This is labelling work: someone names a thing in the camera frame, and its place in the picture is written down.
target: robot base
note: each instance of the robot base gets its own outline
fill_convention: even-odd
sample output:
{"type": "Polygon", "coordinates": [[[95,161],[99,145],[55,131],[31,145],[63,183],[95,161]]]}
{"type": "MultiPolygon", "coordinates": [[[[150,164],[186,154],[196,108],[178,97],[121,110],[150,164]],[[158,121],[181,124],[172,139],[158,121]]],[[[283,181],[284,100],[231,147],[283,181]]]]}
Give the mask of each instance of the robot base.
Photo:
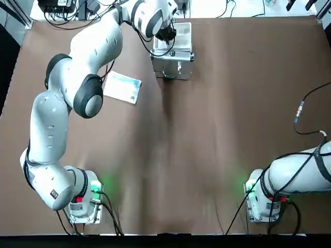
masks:
{"type": "Polygon", "coordinates": [[[81,203],[70,203],[69,214],[72,223],[77,224],[100,224],[102,216],[102,205],[91,203],[91,200],[98,199],[102,201],[102,195],[92,192],[95,185],[99,185],[101,191],[103,186],[99,182],[97,175],[91,170],[85,171],[88,178],[87,190],[81,203]]]}
{"type": "MultiPolygon", "coordinates": [[[[244,184],[244,196],[247,195],[247,192],[251,189],[252,182],[251,180],[248,180],[244,184]]],[[[248,220],[251,223],[268,223],[269,222],[269,217],[261,216],[259,215],[258,211],[258,202],[257,202],[257,195],[255,193],[255,190],[253,190],[251,193],[249,193],[248,197],[245,200],[246,203],[246,211],[247,211],[247,216],[248,220]]],[[[273,215],[270,219],[271,222],[274,222],[278,220],[279,215],[273,215]]]]}

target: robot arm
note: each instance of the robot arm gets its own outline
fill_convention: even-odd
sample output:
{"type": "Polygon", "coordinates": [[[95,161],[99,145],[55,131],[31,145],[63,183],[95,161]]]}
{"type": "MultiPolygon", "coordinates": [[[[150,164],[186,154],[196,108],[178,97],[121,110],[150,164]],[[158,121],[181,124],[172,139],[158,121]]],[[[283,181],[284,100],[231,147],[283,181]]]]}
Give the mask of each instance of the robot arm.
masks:
{"type": "MultiPolygon", "coordinates": [[[[302,152],[313,153],[316,148],[302,152]]],[[[331,142],[325,143],[320,153],[328,153],[331,150],[331,142]]],[[[262,170],[256,169],[245,183],[245,191],[249,191],[256,183],[253,191],[248,196],[248,213],[253,222],[268,222],[273,196],[281,190],[296,174],[310,155],[290,155],[274,160],[261,179],[262,170]]],[[[323,163],[317,164],[312,157],[300,170],[293,181],[278,194],[288,196],[290,194],[331,191],[331,156],[319,156],[323,163]]],[[[272,219],[279,218],[281,199],[274,199],[272,219]]]]}
{"type": "Polygon", "coordinates": [[[58,161],[66,151],[68,119],[72,109],[92,118],[102,107],[99,69],[116,59],[123,47],[120,25],[132,25],[147,38],[154,35],[169,42],[170,27],[177,10],[174,0],[123,0],[101,20],[79,32],[71,42],[70,54],[57,54],[48,64],[45,86],[33,104],[29,147],[20,158],[29,185],[53,210],[75,204],[75,216],[93,213],[91,183],[98,181],[88,170],[62,167],[58,161]]]}

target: brown table surface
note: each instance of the brown table surface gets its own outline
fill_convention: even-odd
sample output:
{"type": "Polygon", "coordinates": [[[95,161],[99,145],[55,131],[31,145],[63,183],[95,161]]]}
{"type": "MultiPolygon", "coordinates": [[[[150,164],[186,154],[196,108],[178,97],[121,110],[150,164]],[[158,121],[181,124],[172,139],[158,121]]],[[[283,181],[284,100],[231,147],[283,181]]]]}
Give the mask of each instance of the brown table surface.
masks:
{"type": "MultiPolygon", "coordinates": [[[[156,80],[138,36],[123,25],[124,47],[113,69],[142,81],[137,104],[105,97],[95,118],[70,115],[61,162],[97,173],[125,233],[220,234],[253,169],[321,140],[292,128],[302,97],[331,79],[331,52],[314,17],[190,21],[191,80],[156,80]]],[[[69,53],[77,32],[40,22],[26,32],[0,119],[0,235],[63,233],[56,213],[25,182],[19,157],[28,144],[33,100],[45,90],[46,66],[54,54],[69,53]]],[[[331,133],[330,93],[325,88],[306,101],[301,130],[331,133]]],[[[330,232],[330,194],[293,199],[301,233],[330,232]]],[[[291,233],[295,223],[289,207],[275,232],[291,233]]],[[[107,212],[101,225],[85,232],[113,233],[107,212]]],[[[249,224],[249,232],[265,233],[266,225],[249,224]]],[[[246,233],[245,208],[230,233],[246,233]]]]}

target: wire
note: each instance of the wire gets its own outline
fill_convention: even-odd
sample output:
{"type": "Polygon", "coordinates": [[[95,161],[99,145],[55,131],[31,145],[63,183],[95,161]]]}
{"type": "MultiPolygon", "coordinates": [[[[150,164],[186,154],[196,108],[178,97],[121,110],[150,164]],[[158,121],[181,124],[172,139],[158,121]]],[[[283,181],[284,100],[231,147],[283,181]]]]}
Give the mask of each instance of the wire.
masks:
{"type": "Polygon", "coordinates": [[[107,204],[105,204],[103,202],[101,202],[101,203],[95,203],[95,204],[97,204],[97,205],[103,205],[107,209],[108,213],[110,214],[110,216],[113,219],[114,229],[115,229],[116,235],[124,236],[124,233],[123,233],[122,229],[119,227],[119,225],[118,225],[118,223],[116,221],[116,218],[114,216],[113,210],[110,207],[108,207],[107,204]]]}
{"type": "MultiPolygon", "coordinates": [[[[288,157],[288,156],[290,156],[290,155],[309,155],[309,156],[313,156],[313,153],[312,153],[312,152],[291,152],[291,153],[286,153],[286,154],[284,154],[284,155],[281,155],[281,156],[279,156],[278,158],[276,158],[275,160],[282,159],[282,158],[288,157]]],[[[324,157],[324,156],[329,156],[329,155],[331,155],[331,152],[329,152],[329,153],[322,153],[322,154],[320,154],[320,155],[323,156],[323,157],[324,157]]],[[[231,222],[231,224],[230,224],[230,226],[229,226],[227,232],[225,233],[225,235],[227,235],[227,234],[229,233],[229,231],[230,231],[230,229],[231,229],[231,227],[232,227],[232,225],[233,225],[233,222],[234,222],[234,220],[236,219],[236,217],[237,217],[237,215],[238,215],[238,213],[239,213],[241,207],[243,206],[243,204],[244,204],[246,198],[247,198],[248,195],[252,192],[252,190],[254,189],[254,187],[255,187],[255,185],[257,184],[257,182],[261,179],[261,177],[265,174],[265,172],[270,168],[270,166],[271,166],[271,164],[270,164],[267,168],[265,168],[265,169],[262,171],[261,175],[257,178],[256,183],[253,184],[252,188],[246,193],[246,195],[245,195],[245,197],[244,197],[242,203],[240,204],[239,208],[237,209],[236,214],[234,215],[234,217],[233,217],[233,219],[232,219],[232,222],[231,222]]]]}
{"type": "Polygon", "coordinates": [[[149,40],[146,40],[144,38],[144,36],[140,33],[140,31],[138,29],[136,29],[135,27],[132,27],[137,33],[138,35],[140,35],[140,37],[145,41],[145,42],[151,42],[153,40],[153,38],[150,38],[149,40]]]}
{"type": "Polygon", "coordinates": [[[87,23],[86,25],[83,25],[83,26],[80,26],[80,27],[74,27],[74,28],[64,28],[64,27],[60,27],[61,25],[64,25],[64,24],[67,24],[69,21],[71,21],[73,18],[76,17],[76,14],[78,13],[79,9],[83,6],[83,4],[86,2],[87,0],[85,0],[84,2],[82,2],[79,7],[77,8],[77,10],[75,11],[75,13],[69,17],[69,20],[64,22],[64,23],[52,23],[50,20],[48,20],[46,18],[46,11],[44,12],[44,18],[45,20],[50,24],[52,25],[53,27],[56,27],[56,28],[59,28],[59,29],[62,29],[62,30],[75,30],[75,29],[80,29],[80,28],[83,28],[83,27],[87,27],[89,25],[91,25],[94,21],[96,21],[98,18],[101,18],[103,15],[105,15],[110,9],[111,7],[117,2],[117,0],[115,0],[112,4],[108,5],[108,8],[106,8],[101,14],[98,14],[98,17],[94,17],[92,20],[90,20],[89,23],[87,23]]]}
{"type": "Polygon", "coordinates": [[[152,52],[146,47],[146,45],[145,45],[145,43],[144,43],[144,41],[143,41],[143,38],[141,37],[141,34],[140,34],[140,33],[137,33],[137,34],[138,34],[138,36],[139,36],[141,42],[143,43],[143,45],[144,45],[146,51],[148,51],[148,53],[149,53],[150,55],[154,56],[154,57],[162,57],[162,56],[165,56],[166,54],[168,54],[168,53],[173,49],[173,47],[174,47],[174,45],[175,45],[175,37],[174,37],[174,42],[172,43],[172,45],[171,45],[171,47],[169,48],[169,50],[167,50],[165,53],[163,53],[163,54],[161,54],[161,55],[157,55],[157,54],[152,53],[152,52]]]}
{"type": "Polygon", "coordinates": [[[106,72],[105,74],[101,77],[102,82],[104,82],[104,80],[106,79],[106,76],[109,74],[109,72],[112,70],[113,66],[114,66],[115,60],[113,60],[112,65],[110,66],[109,70],[108,70],[108,64],[106,65],[106,72]]]}
{"type": "Polygon", "coordinates": [[[114,227],[117,226],[117,230],[115,229],[116,234],[117,235],[121,234],[121,232],[122,232],[121,222],[119,220],[118,213],[116,213],[116,211],[113,210],[113,206],[112,206],[112,204],[110,202],[110,199],[109,199],[108,195],[105,192],[103,192],[103,191],[97,191],[97,193],[98,194],[102,194],[102,195],[104,195],[107,198],[107,201],[108,201],[108,204],[109,204],[109,208],[110,208],[110,211],[111,211],[111,216],[113,218],[114,227]]]}
{"type": "Polygon", "coordinates": [[[295,204],[293,201],[289,202],[290,205],[292,205],[296,211],[296,215],[297,215],[297,219],[296,219],[296,227],[294,229],[294,232],[292,235],[297,235],[299,228],[301,226],[301,212],[297,206],[297,204],[295,204]]]}
{"type": "Polygon", "coordinates": [[[60,222],[61,222],[61,225],[62,225],[63,230],[66,232],[67,235],[71,235],[70,233],[68,233],[67,229],[64,227],[63,222],[62,222],[62,219],[61,219],[61,216],[60,216],[60,214],[58,213],[58,211],[56,211],[56,214],[57,214],[57,216],[58,216],[58,219],[59,219],[60,222]]]}
{"type": "MultiPolygon", "coordinates": [[[[266,172],[266,170],[270,168],[270,166],[271,166],[271,164],[270,164],[267,168],[265,168],[265,169],[262,171],[262,173],[260,174],[260,176],[259,176],[258,179],[257,179],[257,182],[261,179],[261,177],[264,175],[264,173],[266,172]]],[[[245,195],[245,197],[244,197],[242,203],[240,203],[239,208],[237,209],[237,212],[236,212],[236,214],[234,215],[234,217],[233,217],[233,219],[232,219],[232,221],[231,221],[231,224],[230,224],[230,226],[229,226],[227,232],[225,233],[225,235],[227,235],[227,234],[229,233],[229,231],[230,231],[230,229],[231,229],[231,227],[232,227],[232,225],[233,225],[233,222],[234,222],[234,220],[236,219],[236,217],[237,217],[237,215],[238,215],[238,213],[239,213],[239,211],[240,211],[240,208],[242,208],[242,206],[243,206],[243,204],[244,204],[246,198],[247,198],[248,195],[252,192],[252,190],[253,190],[255,184],[253,184],[252,188],[246,193],[246,195],[245,195]]]]}
{"type": "Polygon", "coordinates": [[[247,204],[246,206],[246,228],[247,228],[247,235],[249,235],[249,230],[248,230],[248,213],[247,213],[247,204]]]}
{"type": "Polygon", "coordinates": [[[274,202],[275,202],[275,198],[278,196],[279,192],[281,192],[282,190],[284,190],[293,180],[294,178],[299,174],[299,172],[305,167],[305,165],[309,162],[309,160],[312,158],[313,154],[311,154],[306,160],[305,162],[302,164],[302,166],[297,170],[297,172],[292,176],[292,178],[281,188],[279,189],[273,196],[272,202],[271,202],[271,207],[270,207],[270,214],[269,214],[269,220],[268,220],[268,227],[270,227],[270,220],[271,220],[271,215],[273,212],[273,208],[274,208],[274,202]]]}
{"type": "Polygon", "coordinates": [[[253,15],[252,18],[253,18],[253,17],[259,17],[259,16],[265,16],[265,5],[264,5],[264,0],[262,0],[262,2],[263,2],[263,14],[256,14],[256,15],[253,15]]]}
{"type": "Polygon", "coordinates": [[[331,84],[331,82],[327,82],[327,83],[325,83],[325,84],[322,84],[322,85],[316,87],[315,89],[312,89],[310,92],[308,92],[308,93],[303,97],[303,99],[302,99],[302,101],[301,101],[301,104],[300,104],[300,106],[299,106],[299,108],[298,108],[298,110],[297,110],[296,117],[295,117],[295,119],[294,119],[294,125],[293,125],[294,131],[295,131],[297,134],[300,134],[300,135],[309,135],[309,134],[313,134],[313,133],[322,133],[322,134],[324,135],[324,138],[326,139],[326,133],[325,133],[324,131],[322,131],[322,130],[315,130],[315,131],[310,131],[310,132],[299,132],[299,131],[297,130],[297,128],[296,128],[296,124],[297,124],[297,122],[298,122],[298,120],[299,120],[299,118],[300,118],[300,115],[301,115],[301,112],[302,112],[302,110],[303,110],[303,107],[304,107],[304,103],[305,103],[306,98],[307,98],[310,94],[314,93],[315,91],[317,91],[317,90],[319,90],[319,89],[321,89],[321,88],[323,88],[323,87],[325,87],[325,86],[328,86],[329,84],[331,84]]]}
{"type": "Polygon", "coordinates": [[[232,12],[233,12],[234,8],[237,6],[237,3],[235,2],[235,0],[231,0],[231,1],[234,2],[234,6],[233,6],[233,8],[231,10],[230,18],[232,17],[232,12]]]}
{"type": "Polygon", "coordinates": [[[188,9],[190,11],[190,17],[189,18],[191,18],[191,3],[190,3],[190,0],[188,0],[188,9]]]}
{"type": "Polygon", "coordinates": [[[228,3],[230,2],[230,0],[226,0],[226,1],[227,1],[227,2],[226,2],[226,4],[225,4],[225,10],[224,10],[224,12],[223,12],[221,15],[215,17],[215,18],[220,18],[220,17],[222,17],[222,16],[225,14],[225,12],[227,11],[228,3]]]}
{"type": "Polygon", "coordinates": [[[8,12],[6,12],[6,20],[5,20],[4,28],[6,28],[7,21],[8,21],[8,12]]]}

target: green led light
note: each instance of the green led light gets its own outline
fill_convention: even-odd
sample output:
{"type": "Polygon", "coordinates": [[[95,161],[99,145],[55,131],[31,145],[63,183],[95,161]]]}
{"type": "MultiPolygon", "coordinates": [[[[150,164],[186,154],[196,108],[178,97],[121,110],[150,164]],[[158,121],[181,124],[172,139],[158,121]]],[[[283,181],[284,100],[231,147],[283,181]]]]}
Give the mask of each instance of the green led light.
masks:
{"type": "Polygon", "coordinates": [[[255,184],[256,184],[255,180],[252,180],[252,179],[248,180],[246,182],[247,191],[250,191],[255,186],[255,184]]]}
{"type": "MultiPolygon", "coordinates": [[[[91,182],[91,191],[92,192],[102,191],[102,185],[101,185],[101,183],[99,181],[96,181],[96,180],[92,181],[91,182]]],[[[99,202],[100,201],[100,198],[101,198],[100,194],[94,193],[93,200],[99,202]]]]}

